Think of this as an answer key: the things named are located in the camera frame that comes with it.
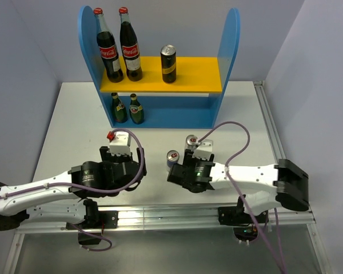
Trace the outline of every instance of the bottle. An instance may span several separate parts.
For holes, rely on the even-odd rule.
[[[130,117],[135,124],[141,124],[145,120],[142,105],[137,100],[135,93],[131,94]]]
[[[94,9],[94,15],[97,18],[97,43],[101,51],[108,79],[113,83],[118,83],[123,80],[123,72],[119,63],[119,55],[114,36],[107,27],[103,10],[100,7]]]
[[[112,105],[111,105],[111,113],[118,123],[124,123],[127,121],[127,111],[125,108],[125,105],[122,103],[120,98],[118,97],[118,94],[116,92],[112,92]]]
[[[137,37],[128,16],[128,9],[121,7],[119,9],[119,15],[121,16],[120,41],[127,68],[127,76],[131,81],[139,81],[142,78],[142,69]]]

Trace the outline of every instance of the blue side panel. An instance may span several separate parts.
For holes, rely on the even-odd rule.
[[[108,109],[110,94],[102,94]],[[208,97],[178,96],[137,96],[145,112],[145,121],[134,124],[128,119],[125,123],[114,123],[114,127],[127,128],[211,128]],[[120,96],[128,109],[130,98]]]
[[[229,77],[233,69],[236,55],[239,47],[240,38],[240,15],[238,9],[231,9],[226,17],[224,30],[222,32],[220,48],[217,54],[218,68],[220,70],[220,79],[222,93],[219,95],[210,94],[211,113],[213,123],[215,124],[221,102],[228,85]]]
[[[87,69],[93,79],[103,107],[106,110],[106,104],[100,93],[104,64],[97,44],[97,20],[95,19],[93,10],[89,6],[82,6],[79,11],[78,35],[81,52],[87,65]],[[109,112],[106,111],[105,113],[111,126],[114,126]]]

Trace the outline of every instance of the yellow board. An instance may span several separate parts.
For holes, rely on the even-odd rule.
[[[222,93],[216,57],[177,57],[177,80],[171,84],[162,80],[160,57],[141,57],[143,77],[137,82],[128,79],[122,57],[120,61],[124,79],[112,83],[104,70],[101,92]]]

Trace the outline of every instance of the red bottle cap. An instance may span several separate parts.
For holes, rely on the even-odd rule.
[[[103,10],[100,8],[100,7],[96,7],[94,10],[93,10],[93,13],[95,15],[100,15],[100,14],[103,14]]]
[[[109,131],[108,135],[107,135],[107,139],[111,142],[115,137],[115,134],[111,131]]]
[[[128,9],[127,9],[126,7],[120,7],[120,8],[119,8],[119,13],[120,13],[120,14],[128,13]]]

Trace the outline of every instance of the green bottle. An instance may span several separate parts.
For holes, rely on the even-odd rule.
[[[118,123],[126,122],[128,117],[125,105],[122,103],[116,92],[112,92],[111,95],[113,100],[112,105],[110,107],[110,111],[112,113],[114,120],[116,120]]]
[[[137,100],[135,93],[131,94],[130,117],[135,124],[141,124],[145,120],[142,105]]]

